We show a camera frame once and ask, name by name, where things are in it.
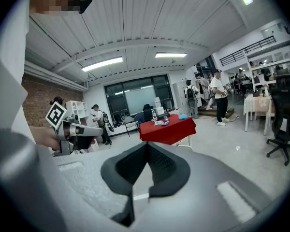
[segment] floor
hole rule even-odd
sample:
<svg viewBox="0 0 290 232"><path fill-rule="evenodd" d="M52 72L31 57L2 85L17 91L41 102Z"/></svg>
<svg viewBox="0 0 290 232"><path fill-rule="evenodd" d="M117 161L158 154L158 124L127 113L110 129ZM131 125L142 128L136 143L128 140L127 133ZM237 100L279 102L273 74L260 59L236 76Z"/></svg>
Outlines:
<svg viewBox="0 0 290 232"><path fill-rule="evenodd" d="M227 126L216 126L215 117L199 116L194 119L197 134L191 136L193 151L217 158L235 169L237 172L257 184L272 199L282 195L290 186L290 163L284 166L285 158L280 151L266 158L266 153L275 146L266 144L266 139L274 139L271 127L266 136L263 135L265 118L249 121L248 131L245 132L244 102L241 96L228 97L229 106L233 106L234 114ZM99 144L99 150L114 147L127 149L141 142L138 132L115 136L111 138L112 146ZM188 144L183 139L181 144ZM148 193L153 185L151 171L147 166L137 183L134 185L134 196Z"/></svg>

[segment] whiteboard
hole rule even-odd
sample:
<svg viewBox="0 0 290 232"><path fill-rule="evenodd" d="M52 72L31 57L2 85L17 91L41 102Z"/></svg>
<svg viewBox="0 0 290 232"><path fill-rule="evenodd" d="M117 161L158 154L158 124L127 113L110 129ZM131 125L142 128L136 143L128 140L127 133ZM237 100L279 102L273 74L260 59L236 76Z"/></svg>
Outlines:
<svg viewBox="0 0 290 232"><path fill-rule="evenodd" d="M143 111L145 104L155 107L155 90L154 87L147 87L125 92L126 100L130 114L136 114Z"/></svg>

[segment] hand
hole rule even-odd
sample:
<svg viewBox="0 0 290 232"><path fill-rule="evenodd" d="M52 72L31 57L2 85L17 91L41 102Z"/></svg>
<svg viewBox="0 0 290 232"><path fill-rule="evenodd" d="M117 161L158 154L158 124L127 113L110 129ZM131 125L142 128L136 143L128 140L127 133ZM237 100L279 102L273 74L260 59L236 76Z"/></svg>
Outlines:
<svg viewBox="0 0 290 232"><path fill-rule="evenodd" d="M37 145L51 147L54 150L59 150L59 140L52 127L35 127L30 126L30 131ZM70 127L64 128L64 136L70 135Z"/></svg>

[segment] brick wall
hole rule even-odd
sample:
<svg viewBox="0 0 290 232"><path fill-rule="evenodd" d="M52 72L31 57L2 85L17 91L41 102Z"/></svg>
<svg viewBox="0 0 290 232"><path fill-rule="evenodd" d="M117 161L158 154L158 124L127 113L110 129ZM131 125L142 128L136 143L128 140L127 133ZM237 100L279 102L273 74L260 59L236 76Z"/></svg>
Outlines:
<svg viewBox="0 0 290 232"><path fill-rule="evenodd" d="M63 87L42 79L24 74L22 86L28 92L23 103L24 114L30 126L49 127L45 119L51 108L49 104L56 96L63 98L63 105L68 101L83 101L83 93L68 87Z"/></svg>

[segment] railing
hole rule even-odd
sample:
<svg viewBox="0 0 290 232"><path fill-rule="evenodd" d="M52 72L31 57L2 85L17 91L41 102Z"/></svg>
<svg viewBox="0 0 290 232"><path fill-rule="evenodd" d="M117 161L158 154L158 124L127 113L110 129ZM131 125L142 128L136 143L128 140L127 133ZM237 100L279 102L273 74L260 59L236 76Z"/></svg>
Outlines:
<svg viewBox="0 0 290 232"><path fill-rule="evenodd" d="M233 52L232 54L227 55L224 58L221 58L220 59L220 62L222 64L222 66L225 66L227 64L236 62L236 61L244 58L245 55L243 53L243 50L246 53L248 53L248 52L251 52L251 51L253 51L255 49L261 48L261 47L263 47L263 46L265 46L267 44L271 44L271 43L275 43L275 42L276 42L276 40L275 40L274 36L270 36L268 38L265 38L265 39L263 39L261 41L258 41L256 43L254 43L254 44L251 44L249 46L246 46L245 48L242 48L242 49L238 50L237 52Z"/></svg>

